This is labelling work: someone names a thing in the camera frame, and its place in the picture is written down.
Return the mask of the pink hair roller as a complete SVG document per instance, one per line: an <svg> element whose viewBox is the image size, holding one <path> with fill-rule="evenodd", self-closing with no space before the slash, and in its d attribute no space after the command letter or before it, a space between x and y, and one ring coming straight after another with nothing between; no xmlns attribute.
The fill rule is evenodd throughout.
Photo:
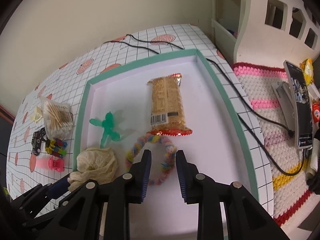
<svg viewBox="0 0 320 240"><path fill-rule="evenodd" d="M53 170L56 172L64 171L64 161L63 159L55 159L53 157L48 158L38 158L36 161L36 167L44 170Z"/></svg>

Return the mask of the yellow multicolour fidget spinner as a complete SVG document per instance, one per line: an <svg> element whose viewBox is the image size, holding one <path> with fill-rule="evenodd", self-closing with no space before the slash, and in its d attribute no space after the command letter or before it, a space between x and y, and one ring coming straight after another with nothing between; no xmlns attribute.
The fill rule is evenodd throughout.
<svg viewBox="0 0 320 240"><path fill-rule="evenodd" d="M67 154L66 151L67 148L67 142L62 141L60 139L47 139L46 140L46 146L45 150L49 155L58 157L58 158L63 158Z"/></svg>

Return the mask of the cream lace scrunchie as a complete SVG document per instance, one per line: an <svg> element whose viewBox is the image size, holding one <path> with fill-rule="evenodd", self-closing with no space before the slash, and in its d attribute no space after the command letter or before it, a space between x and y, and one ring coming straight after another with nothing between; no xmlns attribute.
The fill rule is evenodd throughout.
<svg viewBox="0 0 320 240"><path fill-rule="evenodd" d="M95 180L99 185L112 182L118 169L117 158L112 148L88 148L76 158L76 171L67 179L68 190L73 192L87 180Z"/></svg>

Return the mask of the black toy car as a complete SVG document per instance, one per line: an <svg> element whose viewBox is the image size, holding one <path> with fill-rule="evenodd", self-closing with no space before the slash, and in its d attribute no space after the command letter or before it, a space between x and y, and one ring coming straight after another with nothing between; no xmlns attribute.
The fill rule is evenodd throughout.
<svg viewBox="0 0 320 240"><path fill-rule="evenodd" d="M32 145L32 154L38 156L41 153L41 145L43 142L47 141L47 135L45 128L41 128L38 131L33 133L33 137L31 140Z"/></svg>

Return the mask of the cotton swabs plastic bag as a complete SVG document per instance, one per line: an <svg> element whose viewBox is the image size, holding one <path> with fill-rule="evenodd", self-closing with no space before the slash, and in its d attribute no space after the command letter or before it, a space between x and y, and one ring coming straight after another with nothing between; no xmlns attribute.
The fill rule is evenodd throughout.
<svg viewBox="0 0 320 240"><path fill-rule="evenodd" d="M42 116L46 135L50 140L65 139L74 127L71 106L67 103L58 103L46 97L40 97Z"/></svg>

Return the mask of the cream small hair clip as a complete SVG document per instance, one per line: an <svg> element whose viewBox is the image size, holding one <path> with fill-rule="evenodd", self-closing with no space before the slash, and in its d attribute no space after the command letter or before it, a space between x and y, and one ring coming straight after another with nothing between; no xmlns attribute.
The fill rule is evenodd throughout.
<svg viewBox="0 0 320 240"><path fill-rule="evenodd" d="M38 123L42 118L42 110L40 109L40 107L36 106L34 108L33 114L30 116L30 120L35 123Z"/></svg>

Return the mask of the green translucent toy figure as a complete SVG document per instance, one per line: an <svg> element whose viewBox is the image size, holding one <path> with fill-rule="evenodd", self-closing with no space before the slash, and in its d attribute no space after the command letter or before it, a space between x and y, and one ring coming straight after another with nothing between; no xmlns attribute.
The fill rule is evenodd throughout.
<svg viewBox="0 0 320 240"><path fill-rule="evenodd" d="M95 127L101 127L103 129L103 134L100 140L100 148L104 148L108 139L118 142L123 140L123 137L114 129L115 120L111 112L107 112L104 120L99 120L92 118L89 123Z"/></svg>

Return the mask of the orange snack bar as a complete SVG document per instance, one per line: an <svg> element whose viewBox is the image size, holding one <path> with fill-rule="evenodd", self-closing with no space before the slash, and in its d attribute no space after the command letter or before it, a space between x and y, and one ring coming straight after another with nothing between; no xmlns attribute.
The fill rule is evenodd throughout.
<svg viewBox="0 0 320 240"><path fill-rule="evenodd" d="M182 74L174 73L148 81L151 86L150 133L174 137L191 135L180 92Z"/></svg>

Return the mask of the pomegranate grid tablecloth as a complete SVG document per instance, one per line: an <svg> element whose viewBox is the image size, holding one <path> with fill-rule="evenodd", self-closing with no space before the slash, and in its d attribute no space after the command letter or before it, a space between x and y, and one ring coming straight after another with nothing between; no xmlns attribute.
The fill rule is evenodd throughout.
<svg viewBox="0 0 320 240"><path fill-rule="evenodd" d="M69 104L77 118L82 104L88 102L90 79L114 68L121 69L133 61L181 49L197 49L209 59L236 113L246 124L243 131L254 166L253 181L260 204L272 215L271 165L261 148L264 138L258 118L245 108L249 98L216 45L200 28L189 24L165 25L123 36L63 65L41 82L23 100L11 130L6 171L8 195L15 199L39 183L54 183L61 177L57 172L46 172L29 164L35 158L31 153L33 133L43 127L43 121L30 120L34 108L40 105L40 97Z"/></svg>

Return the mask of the pink white crochet blanket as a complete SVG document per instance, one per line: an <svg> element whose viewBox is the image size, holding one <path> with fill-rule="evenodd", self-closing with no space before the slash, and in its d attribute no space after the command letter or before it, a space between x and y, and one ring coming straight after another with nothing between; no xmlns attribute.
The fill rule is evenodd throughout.
<svg viewBox="0 0 320 240"><path fill-rule="evenodd" d="M287 81L285 69L244 62L235 63L232 68L252 108L258 114L284 124L285 117L272 85L278 81ZM262 119L259 124L265 148L272 158L285 172L299 173L290 177L282 174L274 165L271 166L274 220L284 231L290 231L306 219L318 204L319 196L308 189L305 174L308 162L302 159L302 152L294 147L294 138L280 126Z"/></svg>

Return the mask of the red white small bottle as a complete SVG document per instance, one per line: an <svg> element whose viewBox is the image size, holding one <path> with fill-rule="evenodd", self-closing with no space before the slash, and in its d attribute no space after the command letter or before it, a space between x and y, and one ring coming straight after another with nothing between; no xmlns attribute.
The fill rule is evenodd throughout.
<svg viewBox="0 0 320 240"><path fill-rule="evenodd" d="M320 121L320 107L319 104L314 102L312 104L312 118L313 118L313 122L315 124L319 123Z"/></svg>

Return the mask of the white phone stand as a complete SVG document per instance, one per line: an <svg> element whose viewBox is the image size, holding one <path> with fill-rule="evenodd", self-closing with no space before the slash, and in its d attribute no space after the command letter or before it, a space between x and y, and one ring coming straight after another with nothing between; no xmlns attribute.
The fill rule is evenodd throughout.
<svg viewBox="0 0 320 240"><path fill-rule="evenodd" d="M293 92L291 91L290 85L284 81L277 81L272 84L272 88L283 111L286 125L291 131L290 137L294 137L297 118L293 105Z"/></svg>

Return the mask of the teal shallow box tray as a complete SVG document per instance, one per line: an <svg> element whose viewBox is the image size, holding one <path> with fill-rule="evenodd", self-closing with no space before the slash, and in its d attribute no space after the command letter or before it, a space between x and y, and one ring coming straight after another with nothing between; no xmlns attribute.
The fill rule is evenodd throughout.
<svg viewBox="0 0 320 240"><path fill-rule="evenodd" d="M258 196L248 134L214 69L196 49L107 68L85 85L73 154L109 147L122 175L126 154L151 151L142 204L130 204L132 239L195 239L198 206L181 195L176 168L160 182L170 147L215 181L239 181Z"/></svg>

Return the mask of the yellow snack packet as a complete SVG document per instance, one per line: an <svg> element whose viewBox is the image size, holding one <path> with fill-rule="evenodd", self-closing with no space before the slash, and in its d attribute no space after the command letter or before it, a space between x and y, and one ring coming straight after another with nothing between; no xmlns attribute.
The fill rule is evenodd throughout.
<svg viewBox="0 0 320 240"><path fill-rule="evenodd" d="M314 83L312 59L304 60L300 65L307 85Z"/></svg>

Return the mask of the white cutout headboard shelf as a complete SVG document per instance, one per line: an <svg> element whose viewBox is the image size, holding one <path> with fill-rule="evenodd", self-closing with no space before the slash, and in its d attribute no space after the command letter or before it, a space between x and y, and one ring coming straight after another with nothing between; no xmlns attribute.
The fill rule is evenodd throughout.
<svg viewBox="0 0 320 240"><path fill-rule="evenodd" d="M319 57L319 17L306 0L212 0L212 37L229 64L282 67Z"/></svg>

